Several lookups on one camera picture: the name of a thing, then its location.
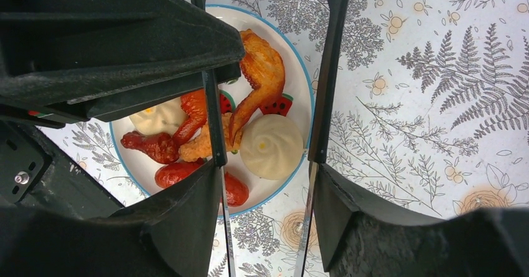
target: tablecloth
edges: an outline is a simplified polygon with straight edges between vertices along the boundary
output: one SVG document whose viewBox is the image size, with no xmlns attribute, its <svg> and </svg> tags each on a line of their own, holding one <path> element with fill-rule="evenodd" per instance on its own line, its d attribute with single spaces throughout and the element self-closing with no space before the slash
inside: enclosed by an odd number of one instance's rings
<svg viewBox="0 0 529 277">
<path fill-rule="evenodd" d="M 207 0 L 249 10 L 296 46 L 318 89 L 326 0 Z M 440 218 L 529 205 L 529 0 L 350 0 L 328 162 L 385 199 Z M 125 206 L 144 199 L 109 125 L 42 129 Z M 292 276 L 308 166 L 233 219 L 238 276 Z M 318 241 L 311 277 L 327 276 Z M 227 276 L 218 222 L 210 276 Z"/>
</svg>

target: plate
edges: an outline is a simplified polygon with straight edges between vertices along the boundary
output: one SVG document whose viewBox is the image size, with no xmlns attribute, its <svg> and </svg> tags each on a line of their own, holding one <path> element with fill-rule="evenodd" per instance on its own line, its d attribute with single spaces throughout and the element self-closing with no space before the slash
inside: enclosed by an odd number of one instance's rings
<svg viewBox="0 0 529 277">
<path fill-rule="evenodd" d="M 283 94 L 285 94 L 285 99 L 292 100 L 291 108 L 286 116 L 296 123 L 303 136 L 305 148 L 308 148 L 314 111 L 314 97 L 307 69 L 292 43 L 272 24 L 248 11 L 221 5 L 208 5 L 206 11 L 239 31 L 252 29 L 279 52 L 283 58 L 286 73 Z M 230 81 L 221 84 L 219 89 L 221 93 L 231 97 L 232 102 L 235 103 L 234 107 L 252 91 L 244 77 L 240 77 L 235 82 Z M 250 122 L 262 115 L 262 112 L 258 109 L 250 118 Z M 128 117 L 110 123 L 110 133 L 112 134 L 114 147 L 116 147 L 117 155 L 123 167 L 146 195 L 153 195 L 162 190 L 156 185 L 154 175 L 163 165 L 154 162 L 142 152 L 123 148 L 120 139 L 124 134 L 133 130 L 134 126 Z M 228 152 L 228 164 L 225 170 L 244 182 L 250 189 L 250 196 L 246 203 L 240 207 L 230 207 L 230 213 L 238 215 L 253 210 L 272 199 L 295 176 L 304 158 L 305 154 L 299 161 L 296 170 L 287 179 L 272 181 L 253 175 L 246 169 L 238 153 Z"/>
</svg>

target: fried chicken wing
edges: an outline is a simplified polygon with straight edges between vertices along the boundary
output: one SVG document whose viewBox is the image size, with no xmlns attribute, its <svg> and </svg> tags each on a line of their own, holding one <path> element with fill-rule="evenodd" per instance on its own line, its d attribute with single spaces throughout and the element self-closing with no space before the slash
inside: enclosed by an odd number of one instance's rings
<svg viewBox="0 0 529 277">
<path fill-rule="evenodd" d="M 222 127 L 224 130 L 224 139 L 226 140 L 227 151 L 238 150 L 241 145 L 241 131 L 237 133 L 233 145 L 230 143 L 230 141 L 228 141 L 228 124 L 232 116 L 233 115 L 231 113 L 222 114 Z M 184 162 L 194 162 L 199 158 L 211 157 L 210 127 L 208 126 L 208 122 L 206 122 L 206 124 L 202 127 L 200 135 L 180 146 L 178 152 L 180 154 L 180 158 Z"/>
<path fill-rule="evenodd" d="M 168 164 L 178 160 L 178 146 L 166 132 L 157 135 L 127 132 L 121 139 L 121 145 L 127 149 L 139 150 L 157 163 Z"/>
<path fill-rule="evenodd" d="M 266 40 L 251 29 L 241 31 L 246 55 L 240 62 L 241 71 L 253 91 L 235 109 L 230 119 L 229 139 L 235 142 L 235 135 L 248 122 L 257 108 L 269 106 L 281 97 L 284 88 L 284 64 L 279 53 Z"/>
<path fill-rule="evenodd" d="M 181 100 L 182 110 L 188 115 L 188 118 L 173 135 L 173 140 L 179 146 L 187 143 L 195 132 L 208 120 L 206 93 L 204 89 L 182 95 Z"/>
</svg>

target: watermelon sticker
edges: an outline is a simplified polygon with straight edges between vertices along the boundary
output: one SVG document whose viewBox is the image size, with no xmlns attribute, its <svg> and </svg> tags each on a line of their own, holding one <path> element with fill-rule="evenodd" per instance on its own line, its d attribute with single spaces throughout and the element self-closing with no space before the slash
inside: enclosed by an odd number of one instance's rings
<svg viewBox="0 0 529 277">
<path fill-rule="evenodd" d="M 235 111 L 235 102 L 226 91 L 220 90 L 219 101 L 221 114 L 233 113 Z"/>
<path fill-rule="evenodd" d="M 28 110 L 27 113 L 28 113 L 30 116 L 35 116 L 35 117 L 37 117 L 37 118 L 41 118 L 41 117 L 46 116 L 46 114 L 42 114 L 42 113 L 36 112 L 36 111 L 34 111 L 34 110 Z"/>
<path fill-rule="evenodd" d="M 288 114 L 288 111 L 292 107 L 293 101 L 294 99 L 292 98 L 292 96 L 283 93 L 281 98 L 279 98 L 272 105 L 267 107 L 260 107 L 259 109 L 261 110 L 263 115 L 277 114 L 286 117 L 286 114 Z"/>
</svg>

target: bolt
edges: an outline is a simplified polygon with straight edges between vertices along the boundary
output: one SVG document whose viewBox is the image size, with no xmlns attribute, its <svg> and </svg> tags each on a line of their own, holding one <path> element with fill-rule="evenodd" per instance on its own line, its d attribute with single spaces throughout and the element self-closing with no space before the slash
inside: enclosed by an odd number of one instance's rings
<svg viewBox="0 0 529 277">
<path fill-rule="evenodd" d="M 15 176 L 15 182 L 20 183 L 21 185 L 27 184 L 29 181 L 29 174 L 27 174 L 24 171 L 18 172 L 18 174 Z"/>
</svg>

